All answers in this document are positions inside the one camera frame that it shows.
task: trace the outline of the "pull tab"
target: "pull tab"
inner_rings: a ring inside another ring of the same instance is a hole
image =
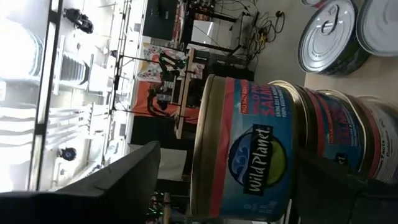
[[[331,7],[328,11],[329,15],[332,17],[332,19],[327,19],[321,26],[321,33],[323,35],[329,35],[331,34],[337,25],[338,22],[338,13],[340,11],[340,7],[335,4],[333,7]]]

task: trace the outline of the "blue label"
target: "blue label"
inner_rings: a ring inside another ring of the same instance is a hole
[[[290,195],[293,169],[293,104],[273,85],[234,80],[220,216],[278,220]]]
[[[347,110],[341,99],[307,90],[318,120],[317,154],[359,170],[363,159],[361,125],[356,115]]]

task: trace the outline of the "countertop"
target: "countertop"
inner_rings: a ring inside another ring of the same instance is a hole
[[[398,58],[370,56],[361,68],[343,77],[306,74],[304,85],[314,90],[327,88],[398,102]]]

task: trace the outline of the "wild planet logo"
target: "wild planet logo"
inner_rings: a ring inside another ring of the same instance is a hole
[[[273,136],[272,126],[254,124],[229,150],[229,172],[244,194],[262,196],[264,189],[282,179],[286,167],[285,149]]]

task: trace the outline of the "poster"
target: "poster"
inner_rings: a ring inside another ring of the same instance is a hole
[[[177,50],[169,49],[167,47],[161,47],[148,43],[143,43],[141,50],[142,50],[140,54],[141,58],[154,61],[154,62],[146,62],[143,60],[140,61],[137,78],[141,81],[160,82],[160,73],[162,72],[162,69],[160,68],[160,65],[156,62],[159,62],[159,54],[161,52],[165,52],[167,55],[173,58],[186,59],[186,56],[183,52],[179,52]],[[192,78],[202,78],[204,68],[205,65],[199,63],[193,63],[191,68],[189,68],[189,70],[193,72]],[[179,69],[179,70],[180,70],[180,76],[185,76],[185,70],[184,69]]]
[[[138,91],[136,97],[136,104],[134,105],[132,112],[138,116],[152,116],[148,112],[147,108],[147,97],[148,97],[148,89],[151,88],[152,85],[157,85],[156,82],[148,82],[148,81],[139,81]],[[160,107],[156,103],[157,99],[153,99],[153,107],[156,107],[160,110]],[[168,105],[167,109],[164,110],[165,113],[169,115],[173,115],[177,112],[177,105]],[[185,121],[187,123],[196,124],[199,117],[199,109],[198,108],[186,108],[185,109]]]

